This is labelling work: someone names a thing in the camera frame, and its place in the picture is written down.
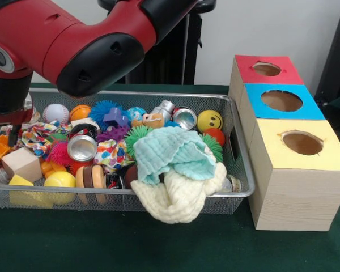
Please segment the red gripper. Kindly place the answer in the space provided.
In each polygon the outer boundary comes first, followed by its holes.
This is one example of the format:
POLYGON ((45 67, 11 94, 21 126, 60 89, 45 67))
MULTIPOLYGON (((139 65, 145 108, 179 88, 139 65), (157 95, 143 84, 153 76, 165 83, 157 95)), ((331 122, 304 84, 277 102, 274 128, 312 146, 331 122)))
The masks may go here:
POLYGON ((14 147, 18 141, 19 125, 30 122, 33 108, 21 109, 11 113, 0 113, 0 125, 13 125, 8 135, 8 146, 14 147))

